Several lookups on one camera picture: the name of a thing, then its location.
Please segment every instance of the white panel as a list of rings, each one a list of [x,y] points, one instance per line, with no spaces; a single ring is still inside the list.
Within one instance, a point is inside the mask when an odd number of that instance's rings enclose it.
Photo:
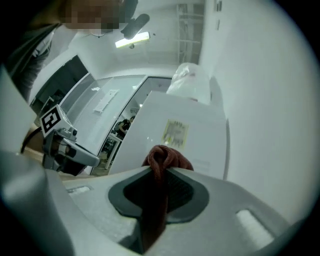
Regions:
[[[226,44],[226,40],[239,15],[246,11],[249,0],[223,0],[222,11],[214,12],[214,1],[205,0],[203,42],[199,57],[199,65],[208,75],[214,75],[217,65]],[[215,27],[219,21],[219,30]]]
[[[109,173],[140,167],[150,149],[163,144],[168,120],[188,126],[184,147],[176,149],[192,163],[194,171],[222,179],[227,148],[224,114],[212,106],[157,91],[150,93],[136,115]]]
[[[152,12],[155,9],[163,9],[177,4],[204,4],[205,0],[139,0],[136,7],[136,15]]]
[[[48,65],[51,61],[68,49],[68,46],[75,37],[76,33],[76,30],[68,29],[64,25],[55,30],[51,42],[50,53],[43,62],[43,67]]]
[[[111,80],[102,79],[97,81],[101,89],[87,106],[85,106],[74,123],[74,127],[78,130],[77,142],[81,146],[93,154],[99,153],[112,126],[137,90],[137,85],[139,85],[143,79],[144,76],[124,76]],[[102,100],[110,90],[118,90],[116,97],[110,101],[102,113],[94,111],[100,100]]]

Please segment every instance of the gray plastic surface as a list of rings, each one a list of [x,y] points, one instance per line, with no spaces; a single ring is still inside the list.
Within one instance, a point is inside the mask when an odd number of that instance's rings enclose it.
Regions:
[[[132,234],[136,220],[121,216],[113,208],[108,191],[147,166],[63,184],[55,171],[43,170],[31,159],[2,152],[0,157],[2,200],[47,255],[137,255],[116,243]],[[209,204],[191,222],[167,225],[145,255],[266,255],[286,241],[286,221],[241,187],[196,172],[175,170],[202,183],[209,192]],[[66,190],[83,186],[90,189],[72,197]],[[243,209],[249,209],[279,240],[255,251],[236,218]]]
[[[208,191],[201,183],[175,170],[170,170],[166,174],[166,178],[168,182],[168,212],[166,215],[166,224],[192,221],[207,207],[209,203]],[[143,208],[141,205],[139,206],[139,202],[141,201],[134,203],[125,194],[127,193],[128,196],[133,196],[138,192],[139,194],[135,195],[135,198],[138,197],[143,201],[148,200],[145,199],[145,194],[152,195],[154,191],[151,191],[150,188],[144,185],[155,185],[153,179],[154,176],[151,168],[124,179],[109,189],[108,201],[122,216],[140,220],[143,215]]]
[[[134,231],[135,220],[118,214],[108,200],[108,191],[113,184],[146,168],[87,180],[67,181],[65,186],[68,189],[79,186],[93,188],[72,198],[99,230],[118,242]],[[277,212],[238,185],[193,171],[179,168],[174,170],[202,183],[209,191],[209,204],[193,221],[167,225],[161,237],[145,255],[250,255],[255,252],[255,246],[236,218],[236,213],[244,209],[250,210],[275,238],[289,227]]]

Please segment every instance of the label sticker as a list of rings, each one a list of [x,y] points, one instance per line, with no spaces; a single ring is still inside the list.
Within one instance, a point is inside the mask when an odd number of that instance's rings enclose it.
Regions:
[[[162,143],[168,147],[182,150],[185,147],[189,125],[176,120],[168,120]]]

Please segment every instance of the towel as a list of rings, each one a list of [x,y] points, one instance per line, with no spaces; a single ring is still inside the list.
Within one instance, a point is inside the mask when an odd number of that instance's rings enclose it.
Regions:
[[[150,166],[155,183],[150,191],[152,201],[143,209],[140,222],[142,245],[146,252],[166,228],[168,192],[165,170],[178,167],[193,171],[194,168],[180,152],[164,145],[154,146],[142,166]]]

